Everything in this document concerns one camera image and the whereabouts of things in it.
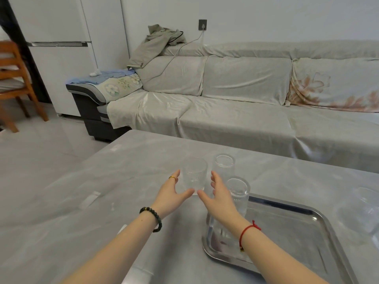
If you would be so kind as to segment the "person's right hand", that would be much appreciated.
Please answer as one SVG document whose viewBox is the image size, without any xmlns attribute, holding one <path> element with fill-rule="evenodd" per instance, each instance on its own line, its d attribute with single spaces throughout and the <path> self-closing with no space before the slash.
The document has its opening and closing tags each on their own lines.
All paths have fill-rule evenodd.
<svg viewBox="0 0 379 284">
<path fill-rule="evenodd" d="M 213 218 L 237 238 L 249 225 L 249 222 L 238 213 L 230 191 L 224 185 L 221 177 L 214 171 L 211 171 L 211 181 L 215 181 L 217 185 L 216 189 L 213 190 L 213 204 L 206 206 L 206 209 Z"/>
</svg>

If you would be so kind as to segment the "person's left hand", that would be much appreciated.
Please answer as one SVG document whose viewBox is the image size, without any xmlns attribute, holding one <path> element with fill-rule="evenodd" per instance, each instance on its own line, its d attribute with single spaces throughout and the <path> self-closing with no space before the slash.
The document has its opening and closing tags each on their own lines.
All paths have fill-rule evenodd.
<svg viewBox="0 0 379 284">
<path fill-rule="evenodd" d="M 178 193 L 175 190 L 179 176 L 180 170 L 177 170 L 165 181 L 153 204 L 150 206 L 158 214 L 160 219 L 164 219 L 183 204 L 183 202 L 177 201 Z"/>
</svg>

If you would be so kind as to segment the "person's left forearm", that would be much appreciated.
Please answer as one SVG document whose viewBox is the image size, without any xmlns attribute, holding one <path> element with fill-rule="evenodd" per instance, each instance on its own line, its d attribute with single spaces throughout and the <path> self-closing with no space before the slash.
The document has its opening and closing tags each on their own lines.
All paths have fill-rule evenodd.
<svg viewBox="0 0 379 284">
<path fill-rule="evenodd" d="M 141 212 L 124 230 L 61 284 L 121 284 L 153 230 L 159 225 L 152 209 Z"/>
</svg>

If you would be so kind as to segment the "person's right forearm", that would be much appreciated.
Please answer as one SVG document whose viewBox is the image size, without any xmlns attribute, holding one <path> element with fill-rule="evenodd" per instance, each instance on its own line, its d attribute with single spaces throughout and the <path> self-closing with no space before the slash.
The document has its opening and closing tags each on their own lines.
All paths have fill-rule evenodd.
<svg viewBox="0 0 379 284">
<path fill-rule="evenodd" d="M 329 284 L 253 225 L 242 231 L 239 243 L 267 284 Z"/>
</svg>

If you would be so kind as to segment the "short ribbed clear glass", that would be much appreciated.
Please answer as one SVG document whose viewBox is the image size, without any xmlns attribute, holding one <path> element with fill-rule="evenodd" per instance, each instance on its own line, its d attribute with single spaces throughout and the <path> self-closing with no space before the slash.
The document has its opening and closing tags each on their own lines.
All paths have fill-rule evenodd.
<svg viewBox="0 0 379 284">
<path fill-rule="evenodd" d="M 181 176 L 183 177 L 185 189 L 194 189 L 193 196 L 197 191 L 204 190 L 208 163 L 200 157 L 188 157 L 183 161 Z"/>
</svg>

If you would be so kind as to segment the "tall clear glass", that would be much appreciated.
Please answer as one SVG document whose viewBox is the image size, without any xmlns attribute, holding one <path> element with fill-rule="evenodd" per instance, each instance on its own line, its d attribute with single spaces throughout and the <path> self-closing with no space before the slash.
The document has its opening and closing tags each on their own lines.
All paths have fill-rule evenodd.
<svg viewBox="0 0 379 284">
<path fill-rule="evenodd" d="M 235 176 L 235 159 L 229 154 L 217 154 L 214 156 L 212 171 L 216 172 L 226 185 L 227 181 Z"/>
<path fill-rule="evenodd" d="M 226 181 L 226 187 L 230 191 L 234 205 L 238 213 L 245 217 L 248 209 L 250 194 L 249 183 L 241 177 L 233 176 Z"/>
<path fill-rule="evenodd" d="M 206 215 L 202 246 L 211 258 L 226 263 L 247 259 L 246 255 L 240 252 L 237 240 L 210 213 Z"/>
</svg>

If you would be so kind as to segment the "beige sofa cover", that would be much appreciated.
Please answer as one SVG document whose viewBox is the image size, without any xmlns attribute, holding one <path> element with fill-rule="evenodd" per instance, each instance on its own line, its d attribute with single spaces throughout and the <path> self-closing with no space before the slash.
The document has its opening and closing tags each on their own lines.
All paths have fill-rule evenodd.
<svg viewBox="0 0 379 284">
<path fill-rule="evenodd" d="M 379 40 L 192 43 L 136 69 L 143 87 L 109 102 L 132 129 L 379 173 L 379 113 L 291 105 L 292 61 L 379 59 Z"/>
</svg>

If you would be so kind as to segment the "stainless steel tray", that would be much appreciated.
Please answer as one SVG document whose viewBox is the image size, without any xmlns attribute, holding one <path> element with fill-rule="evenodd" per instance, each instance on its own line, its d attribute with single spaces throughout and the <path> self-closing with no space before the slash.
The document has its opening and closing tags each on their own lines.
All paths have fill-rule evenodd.
<svg viewBox="0 0 379 284">
<path fill-rule="evenodd" d="M 359 284 L 330 222 L 316 209 L 250 194 L 245 218 L 255 220 L 276 245 L 330 284 Z M 259 273 L 246 258 L 234 263 L 214 260 Z"/>
</svg>

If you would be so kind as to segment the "black leather sofa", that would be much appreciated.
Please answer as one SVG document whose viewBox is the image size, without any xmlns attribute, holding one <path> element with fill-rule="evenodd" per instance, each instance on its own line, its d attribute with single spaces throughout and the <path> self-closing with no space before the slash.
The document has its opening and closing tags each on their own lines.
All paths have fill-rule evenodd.
<svg viewBox="0 0 379 284">
<path fill-rule="evenodd" d="M 110 143 L 131 130 L 129 126 L 114 129 L 107 114 L 105 97 L 92 84 L 67 84 L 88 134 L 97 141 Z"/>
</svg>

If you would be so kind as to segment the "floral green towel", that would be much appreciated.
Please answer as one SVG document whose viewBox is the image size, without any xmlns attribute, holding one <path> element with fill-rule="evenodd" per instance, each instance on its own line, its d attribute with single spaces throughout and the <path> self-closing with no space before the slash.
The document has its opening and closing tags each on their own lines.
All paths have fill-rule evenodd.
<svg viewBox="0 0 379 284">
<path fill-rule="evenodd" d="M 130 95 L 136 90 L 143 87 L 143 83 L 137 74 L 123 76 L 119 78 L 109 78 L 106 81 L 94 85 L 108 104 L 111 101 L 118 100 Z"/>
</svg>

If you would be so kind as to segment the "clear glass pitcher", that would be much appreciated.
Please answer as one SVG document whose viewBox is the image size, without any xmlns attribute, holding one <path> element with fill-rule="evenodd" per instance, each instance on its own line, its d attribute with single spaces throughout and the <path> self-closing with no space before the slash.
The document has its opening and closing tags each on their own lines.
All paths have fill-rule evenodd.
<svg viewBox="0 0 379 284">
<path fill-rule="evenodd" d="M 379 190 L 352 188 L 332 203 L 332 215 L 353 244 L 371 242 L 379 249 Z"/>
</svg>

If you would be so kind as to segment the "grey-green jacket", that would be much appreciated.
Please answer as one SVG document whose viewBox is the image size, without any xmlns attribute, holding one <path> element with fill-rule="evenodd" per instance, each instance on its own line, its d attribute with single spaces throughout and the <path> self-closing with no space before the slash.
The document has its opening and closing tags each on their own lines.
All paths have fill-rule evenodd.
<svg viewBox="0 0 379 284">
<path fill-rule="evenodd" d="M 187 42 L 184 33 L 178 29 L 164 28 L 158 24 L 148 26 L 148 29 L 149 35 L 131 54 L 128 68 L 144 68 L 165 47 Z"/>
</svg>

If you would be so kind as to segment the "light blue cloth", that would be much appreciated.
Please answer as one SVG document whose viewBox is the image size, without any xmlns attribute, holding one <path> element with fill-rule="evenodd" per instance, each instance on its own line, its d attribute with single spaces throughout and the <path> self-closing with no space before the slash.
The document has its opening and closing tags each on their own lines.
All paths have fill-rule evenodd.
<svg viewBox="0 0 379 284">
<path fill-rule="evenodd" d="M 136 72 L 134 69 L 124 69 L 124 70 L 110 70 L 110 71 L 101 71 L 102 74 L 97 77 L 80 77 L 80 78 L 73 78 L 66 81 L 66 85 L 71 84 L 93 84 L 93 85 L 99 85 L 108 79 L 119 79 L 122 77 L 131 77 L 137 80 L 140 80 L 139 76 L 135 76 Z"/>
</svg>

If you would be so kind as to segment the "white refrigerator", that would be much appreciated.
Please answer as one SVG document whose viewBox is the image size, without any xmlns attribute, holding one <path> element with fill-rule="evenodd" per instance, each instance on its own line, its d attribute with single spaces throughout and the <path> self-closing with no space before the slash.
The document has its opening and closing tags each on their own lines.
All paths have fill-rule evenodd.
<svg viewBox="0 0 379 284">
<path fill-rule="evenodd" d="M 121 0 L 8 1 L 55 111 L 79 117 L 66 81 L 130 59 Z"/>
</svg>

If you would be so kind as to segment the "wooden chair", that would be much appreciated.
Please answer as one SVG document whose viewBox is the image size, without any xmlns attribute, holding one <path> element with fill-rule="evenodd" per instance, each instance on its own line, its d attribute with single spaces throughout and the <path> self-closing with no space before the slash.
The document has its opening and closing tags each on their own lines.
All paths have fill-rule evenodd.
<svg viewBox="0 0 379 284">
<path fill-rule="evenodd" d="M 26 118 L 30 118 L 21 96 L 27 95 L 34 103 L 38 115 L 44 120 L 49 118 L 37 99 L 32 88 L 26 66 L 16 43 L 10 40 L 0 41 L 0 121 L 12 132 L 17 133 L 18 129 L 2 105 L 2 101 L 15 99 L 23 111 Z"/>
</svg>

